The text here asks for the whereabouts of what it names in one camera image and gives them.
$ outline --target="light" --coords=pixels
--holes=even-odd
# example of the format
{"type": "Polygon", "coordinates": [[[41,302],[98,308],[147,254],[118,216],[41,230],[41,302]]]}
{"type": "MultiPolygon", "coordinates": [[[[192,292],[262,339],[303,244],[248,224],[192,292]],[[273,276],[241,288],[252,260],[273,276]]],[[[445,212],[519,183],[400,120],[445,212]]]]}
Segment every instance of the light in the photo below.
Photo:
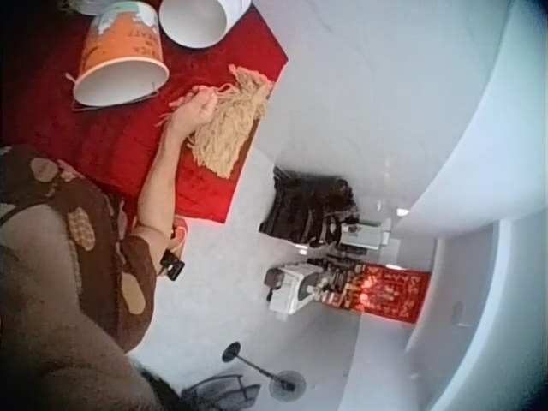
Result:
{"type": "Polygon", "coordinates": [[[387,264],[386,268],[391,268],[392,270],[403,270],[403,268],[401,268],[399,265],[394,264],[387,264]]]}
{"type": "Polygon", "coordinates": [[[396,215],[398,217],[405,217],[409,214],[409,210],[406,210],[405,208],[398,208],[396,210],[396,215]]]}

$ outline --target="black fan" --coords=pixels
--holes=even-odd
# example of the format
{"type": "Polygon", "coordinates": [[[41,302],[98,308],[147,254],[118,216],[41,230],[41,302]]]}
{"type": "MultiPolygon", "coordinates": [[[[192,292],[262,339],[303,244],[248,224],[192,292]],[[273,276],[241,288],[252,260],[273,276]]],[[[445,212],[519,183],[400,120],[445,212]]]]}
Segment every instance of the black fan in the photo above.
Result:
{"type": "Polygon", "coordinates": [[[239,342],[231,343],[223,353],[223,362],[231,362],[237,358],[244,364],[254,368],[271,380],[270,392],[272,398],[281,402],[292,402],[301,398],[307,390],[307,382],[304,377],[296,371],[282,371],[278,374],[268,372],[260,366],[256,366],[251,361],[240,356],[241,344],[239,342]]]}

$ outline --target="hand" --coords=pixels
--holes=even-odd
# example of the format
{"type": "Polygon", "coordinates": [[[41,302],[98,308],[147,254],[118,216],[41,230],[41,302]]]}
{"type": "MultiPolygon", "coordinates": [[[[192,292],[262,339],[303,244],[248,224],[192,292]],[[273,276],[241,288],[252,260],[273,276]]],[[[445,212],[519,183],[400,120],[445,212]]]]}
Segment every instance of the hand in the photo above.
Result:
{"type": "Polygon", "coordinates": [[[165,133],[180,143],[213,118],[217,106],[215,89],[195,86],[191,92],[175,103],[179,107],[171,114],[165,133]]]}

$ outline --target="white floor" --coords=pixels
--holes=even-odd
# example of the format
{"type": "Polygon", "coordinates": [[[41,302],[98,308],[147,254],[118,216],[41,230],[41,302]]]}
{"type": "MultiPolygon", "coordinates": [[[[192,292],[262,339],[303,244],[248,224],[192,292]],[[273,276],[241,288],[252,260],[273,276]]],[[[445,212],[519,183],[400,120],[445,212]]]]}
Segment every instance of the white floor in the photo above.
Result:
{"type": "Polygon", "coordinates": [[[268,309],[266,270],[302,259],[288,242],[258,232],[274,197],[272,169],[252,146],[227,223],[190,220],[182,275],[158,282],[151,327],[132,356],[176,388],[228,369],[221,353],[235,340],[267,362],[325,309],[313,303],[285,322],[268,309]]]}

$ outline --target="person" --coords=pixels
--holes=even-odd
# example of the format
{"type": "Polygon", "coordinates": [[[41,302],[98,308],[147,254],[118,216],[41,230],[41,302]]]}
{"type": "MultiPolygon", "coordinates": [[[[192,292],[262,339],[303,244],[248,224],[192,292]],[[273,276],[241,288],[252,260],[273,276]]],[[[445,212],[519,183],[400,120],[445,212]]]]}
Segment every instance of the person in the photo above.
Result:
{"type": "Polygon", "coordinates": [[[165,124],[128,235],[119,201],[69,165],[2,149],[0,364],[12,393],[44,409],[163,409],[124,353],[152,318],[182,146],[216,103],[195,87],[165,124]]]}

